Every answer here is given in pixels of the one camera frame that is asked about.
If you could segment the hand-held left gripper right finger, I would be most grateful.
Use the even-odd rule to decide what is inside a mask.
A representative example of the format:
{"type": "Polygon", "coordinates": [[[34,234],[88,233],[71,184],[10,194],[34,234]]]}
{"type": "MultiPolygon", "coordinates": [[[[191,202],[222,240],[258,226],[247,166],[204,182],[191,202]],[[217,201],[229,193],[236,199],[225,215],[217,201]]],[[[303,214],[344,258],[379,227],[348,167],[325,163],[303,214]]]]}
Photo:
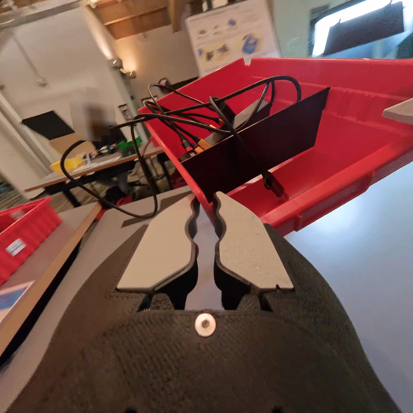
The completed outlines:
{"type": "Polygon", "coordinates": [[[225,310],[235,310],[246,295],[292,292],[293,282],[262,220],[223,192],[213,200],[214,281],[225,310]]]}

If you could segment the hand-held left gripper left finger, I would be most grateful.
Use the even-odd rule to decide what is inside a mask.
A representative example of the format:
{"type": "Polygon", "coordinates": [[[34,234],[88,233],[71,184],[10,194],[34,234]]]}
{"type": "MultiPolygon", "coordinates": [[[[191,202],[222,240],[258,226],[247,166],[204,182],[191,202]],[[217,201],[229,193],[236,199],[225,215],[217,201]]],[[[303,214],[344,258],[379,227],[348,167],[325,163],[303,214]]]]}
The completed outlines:
{"type": "Polygon", "coordinates": [[[174,308],[184,308],[198,280],[197,234],[199,202],[194,195],[162,200],[158,214],[147,225],[116,289],[166,294],[174,308]]]}

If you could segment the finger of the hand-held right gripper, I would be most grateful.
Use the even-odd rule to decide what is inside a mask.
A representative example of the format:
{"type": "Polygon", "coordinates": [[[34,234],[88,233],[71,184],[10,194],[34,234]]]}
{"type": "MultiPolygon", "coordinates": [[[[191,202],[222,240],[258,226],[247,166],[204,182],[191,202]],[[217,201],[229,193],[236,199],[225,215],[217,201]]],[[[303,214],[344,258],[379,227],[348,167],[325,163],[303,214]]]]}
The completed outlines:
{"type": "Polygon", "coordinates": [[[386,108],[382,116],[400,123],[413,124],[413,98],[386,108]]]}

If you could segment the red plastic bin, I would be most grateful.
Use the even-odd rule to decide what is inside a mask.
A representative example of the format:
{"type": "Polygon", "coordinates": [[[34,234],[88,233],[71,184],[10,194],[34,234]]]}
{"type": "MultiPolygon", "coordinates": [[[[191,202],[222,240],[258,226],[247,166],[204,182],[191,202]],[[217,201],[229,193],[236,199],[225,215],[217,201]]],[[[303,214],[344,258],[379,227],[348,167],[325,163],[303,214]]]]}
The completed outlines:
{"type": "MultiPolygon", "coordinates": [[[[285,189],[284,202],[267,190],[261,175],[227,193],[281,234],[298,231],[364,193],[372,184],[412,162],[412,125],[384,118],[383,111],[412,98],[412,59],[242,59],[181,88],[201,102],[225,97],[273,76],[291,76],[302,99],[330,87],[314,147],[270,171],[285,189]]],[[[289,81],[277,81],[270,116],[296,104],[289,81]]],[[[179,158],[178,135],[160,120],[146,122],[212,218],[208,202],[179,158]]]]}

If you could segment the thin black cable red plug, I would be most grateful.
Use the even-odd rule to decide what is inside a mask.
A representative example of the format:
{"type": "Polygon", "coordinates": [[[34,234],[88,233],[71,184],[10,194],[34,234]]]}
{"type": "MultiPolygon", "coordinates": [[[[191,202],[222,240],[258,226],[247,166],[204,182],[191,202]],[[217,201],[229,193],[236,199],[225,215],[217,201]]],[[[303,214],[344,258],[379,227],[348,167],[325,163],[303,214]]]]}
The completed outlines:
{"type": "MultiPolygon", "coordinates": [[[[62,168],[62,172],[64,174],[64,176],[71,181],[72,183],[74,183],[77,187],[83,189],[86,193],[90,194],[91,196],[93,196],[95,199],[97,199],[100,203],[105,204],[108,207],[111,207],[112,209],[118,210],[121,213],[124,213],[134,219],[141,219],[141,220],[148,220],[148,219],[152,219],[156,216],[156,214],[158,213],[158,209],[159,209],[159,204],[158,204],[158,199],[157,199],[157,191],[156,191],[156,186],[155,186],[155,181],[154,178],[152,176],[151,171],[148,168],[148,165],[146,163],[146,161],[144,160],[143,156],[141,155],[138,147],[137,147],[137,142],[136,142],[136,137],[135,137],[135,132],[134,132],[134,126],[138,123],[142,123],[144,121],[148,121],[148,120],[152,120],[152,119],[161,119],[161,118],[166,118],[167,120],[171,120],[174,121],[176,123],[184,123],[184,124],[189,124],[191,126],[197,127],[196,123],[193,123],[191,121],[188,121],[186,119],[177,119],[175,117],[170,117],[169,115],[162,115],[161,113],[154,113],[154,114],[144,114],[144,115],[138,115],[136,116],[132,121],[128,121],[124,124],[121,125],[117,125],[114,126],[112,129],[119,129],[121,127],[125,127],[125,126],[130,126],[131,127],[131,134],[132,134],[132,142],[135,146],[136,149],[136,155],[137,155],[137,159],[138,162],[142,168],[142,171],[144,172],[144,176],[147,178],[148,183],[149,183],[149,187],[151,188],[152,191],[152,198],[154,201],[154,209],[152,211],[152,213],[146,214],[146,215],[138,215],[138,214],[133,214],[131,212],[126,211],[125,209],[122,209],[121,207],[110,203],[109,201],[107,201],[105,198],[101,197],[98,193],[95,193],[94,191],[90,190],[89,188],[87,188],[85,185],[81,184],[80,182],[78,182],[73,176],[70,175],[69,172],[67,172],[65,170],[64,167],[64,162],[66,157],[70,154],[70,152],[72,150],[74,150],[76,147],[78,147],[80,144],[84,143],[83,140],[79,140],[76,141],[74,144],[72,144],[62,155],[61,159],[60,159],[60,166],[62,168]]],[[[228,134],[227,131],[223,131],[220,129],[213,129],[213,128],[209,128],[208,126],[205,125],[200,125],[200,127],[197,128],[202,128],[211,132],[223,132],[224,134],[228,134]]]]}

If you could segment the black cable orange plug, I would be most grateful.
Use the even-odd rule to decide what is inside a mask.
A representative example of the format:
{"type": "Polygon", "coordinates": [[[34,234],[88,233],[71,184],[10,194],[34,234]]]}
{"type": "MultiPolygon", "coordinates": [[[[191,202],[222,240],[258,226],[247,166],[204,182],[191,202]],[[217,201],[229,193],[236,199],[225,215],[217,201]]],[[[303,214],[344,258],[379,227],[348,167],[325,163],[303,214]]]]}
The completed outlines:
{"type": "MultiPolygon", "coordinates": [[[[161,111],[167,113],[171,111],[171,109],[164,106],[160,106],[161,109],[159,109],[158,106],[156,106],[155,102],[151,100],[147,100],[145,102],[145,107],[149,109],[151,112],[156,113],[160,113],[161,111]]],[[[222,126],[221,119],[217,115],[205,115],[202,113],[194,112],[192,109],[190,109],[189,111],[175,113],[169,116],[175,117],[177,119],[186,119],[188,121],[196,123],[197,127],[200,127],[200,125],[205,125],[209,128],[219,129],[220,126],[222,126]]]]}
{"type": "MultiPolygon", "coordinates": [[[[146,100],[144,102],[144,106],[152,113],[161,113],[162,115],[164,115],[166,111],[166,109],[162,106],[161,108],[158,108],[156,101],[153,100],[146,100]]],[[[195,136],[191,132],[188,132],[183,127],[179,126],[176,122],[167,120],[166,118],[161,118],[160,121],[178,134],[181,140],[181,144],[185,151],[188,153],[188,156],[192,157],[195,154],[204,152],[211,147],[211,145],[204,139],[195,136]]]]}

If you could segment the long black usb hub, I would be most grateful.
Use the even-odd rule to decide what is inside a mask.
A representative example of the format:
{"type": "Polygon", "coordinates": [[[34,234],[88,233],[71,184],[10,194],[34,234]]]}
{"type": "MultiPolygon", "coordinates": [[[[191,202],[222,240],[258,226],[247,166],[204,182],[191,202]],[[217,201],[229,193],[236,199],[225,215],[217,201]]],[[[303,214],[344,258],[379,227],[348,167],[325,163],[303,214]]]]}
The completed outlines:
{"type": "MultiPolygon", "coordinates": [[[[233,127],[236,131],[240,131],[252,124],[255,124],[265,118],[267,118],[270,115],[271,111],[271,104],[270,102],[263,100],[257,109],[256,112],[254,112],[255,107],[259,101],[256,100],[253,102],[250,106],[245,108],[243,111],[241,111],[239,114],[235,115],[234,121],[233,121],[233,127]]],[[[218,132],[213,132],[210,136],[208,136],[205,141],[210,144],[211,146],[216,145],[223,139],[228,137],[225,134],[218,133],[218,132]]]]}

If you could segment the black hanging panel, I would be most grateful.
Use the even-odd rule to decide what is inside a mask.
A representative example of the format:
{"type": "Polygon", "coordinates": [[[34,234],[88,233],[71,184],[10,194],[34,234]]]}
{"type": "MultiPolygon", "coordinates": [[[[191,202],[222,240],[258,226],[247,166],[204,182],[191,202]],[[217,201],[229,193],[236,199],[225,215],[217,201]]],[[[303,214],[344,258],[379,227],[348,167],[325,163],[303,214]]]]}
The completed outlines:
{"type": "Polygon", "coordinates": [[[388,4],[374,11],[331,26],[322,52],[323,56],[365,45],[403,33],[404,6],[402,1],[388,4]]]}

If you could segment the black divider panel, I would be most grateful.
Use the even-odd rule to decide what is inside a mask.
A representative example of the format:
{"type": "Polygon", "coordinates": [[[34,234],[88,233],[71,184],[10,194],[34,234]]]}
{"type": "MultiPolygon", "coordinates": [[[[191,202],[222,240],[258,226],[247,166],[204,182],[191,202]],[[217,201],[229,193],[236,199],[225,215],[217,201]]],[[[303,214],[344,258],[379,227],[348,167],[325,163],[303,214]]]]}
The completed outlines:
{"type": "Polygon", "coordinates": [[[314,147],[330,87],[185,160],[183,168],[208,202],[314,147]]]}

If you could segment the green bin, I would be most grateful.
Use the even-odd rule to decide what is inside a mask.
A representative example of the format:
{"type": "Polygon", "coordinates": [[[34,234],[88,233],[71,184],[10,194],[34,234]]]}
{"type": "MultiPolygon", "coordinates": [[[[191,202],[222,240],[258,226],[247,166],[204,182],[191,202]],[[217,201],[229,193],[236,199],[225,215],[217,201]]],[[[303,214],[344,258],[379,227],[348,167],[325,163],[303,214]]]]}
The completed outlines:
{"type": "Polygon", "coordinates": [[[116,149],[121,152],[122,157],[128,157],[136,154],[136,149],[132,141],[120,140],[116,143],[116,149]]]}

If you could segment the yellow bin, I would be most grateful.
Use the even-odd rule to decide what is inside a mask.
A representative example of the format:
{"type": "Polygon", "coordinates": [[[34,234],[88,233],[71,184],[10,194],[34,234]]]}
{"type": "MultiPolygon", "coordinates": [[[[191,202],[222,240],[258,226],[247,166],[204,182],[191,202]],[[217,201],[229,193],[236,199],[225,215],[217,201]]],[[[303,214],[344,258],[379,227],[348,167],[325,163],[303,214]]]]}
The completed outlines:
{"type": "MultiPolygon", "coordinates": [[[[63,175],[62,168],[60,166],[60,161],[54,162],[49,167],[50,169],[57,174],[63,175]]],[[[64,162],[64,167],[67,172],[73,171],[83,164],[83,159],[80,156],[66,158],[64,162]]]]}

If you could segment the red ribbed bin white label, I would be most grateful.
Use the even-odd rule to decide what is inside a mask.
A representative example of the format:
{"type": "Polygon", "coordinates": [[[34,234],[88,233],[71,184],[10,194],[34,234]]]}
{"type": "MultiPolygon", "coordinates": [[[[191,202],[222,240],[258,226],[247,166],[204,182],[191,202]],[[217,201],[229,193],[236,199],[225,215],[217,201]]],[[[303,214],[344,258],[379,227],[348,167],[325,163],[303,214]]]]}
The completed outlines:
{"type": "Polygon", "coordinates": [[[31,256],[61,224],[51,198],[38,199],[0,213],[0,284],[31,256]]]}

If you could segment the blue printed paper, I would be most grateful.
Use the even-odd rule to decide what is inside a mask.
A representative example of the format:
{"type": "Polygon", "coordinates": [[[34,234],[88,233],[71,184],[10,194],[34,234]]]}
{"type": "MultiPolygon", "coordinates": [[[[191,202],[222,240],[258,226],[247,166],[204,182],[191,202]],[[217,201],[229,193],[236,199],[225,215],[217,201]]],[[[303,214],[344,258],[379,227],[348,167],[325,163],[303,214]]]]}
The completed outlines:
{"type": "Polygon", "coordinates": [[[21,283],[16,286],[8,287],[0,291],[0,322],[6,318],[8,313],[22,298],[22,296],[33,285],[34,281],[21,283]]]}

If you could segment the black square panel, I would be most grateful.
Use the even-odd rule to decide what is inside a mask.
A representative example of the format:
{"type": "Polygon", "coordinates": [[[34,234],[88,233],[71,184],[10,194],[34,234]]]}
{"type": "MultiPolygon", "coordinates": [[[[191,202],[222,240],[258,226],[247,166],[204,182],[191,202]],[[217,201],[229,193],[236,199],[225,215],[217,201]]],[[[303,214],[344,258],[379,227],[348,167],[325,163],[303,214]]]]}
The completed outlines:
{"type": "Polygon", "coordinates": [[[55,111],[22,119],[22,124],[49,141],[74,133],[74,130],[55,111]]]}

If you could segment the printed instruction sheet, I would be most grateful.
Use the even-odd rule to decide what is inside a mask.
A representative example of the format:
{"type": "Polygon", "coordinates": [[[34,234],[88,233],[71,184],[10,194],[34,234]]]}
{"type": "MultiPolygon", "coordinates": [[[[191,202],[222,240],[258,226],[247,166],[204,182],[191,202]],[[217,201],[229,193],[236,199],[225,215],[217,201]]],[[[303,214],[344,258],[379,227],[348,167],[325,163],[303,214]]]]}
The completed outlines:
{"type": "Polygon", "coordinates": [[[185,20],[199,77],[236,60],[280,58],[268,2],[241,1],[185,20]]]}

